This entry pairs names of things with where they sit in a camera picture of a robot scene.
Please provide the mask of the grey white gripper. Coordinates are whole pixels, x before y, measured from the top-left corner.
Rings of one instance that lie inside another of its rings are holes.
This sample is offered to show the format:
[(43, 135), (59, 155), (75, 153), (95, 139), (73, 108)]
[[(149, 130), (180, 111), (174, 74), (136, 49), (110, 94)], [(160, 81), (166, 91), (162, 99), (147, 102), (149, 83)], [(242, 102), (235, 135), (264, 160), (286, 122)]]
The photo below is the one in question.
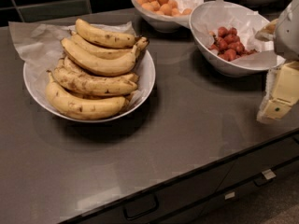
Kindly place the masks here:
[(265, 25), (255, 38), (264, 42), (274, 40), (275, 53), (293, 61), (267, 73), (265, 97), (257, 120), (269, 124), (283, 119), (299, 101), (299, 62), (296, 62), (299, 60), (299, 0), (292, 0), (278, 19)]

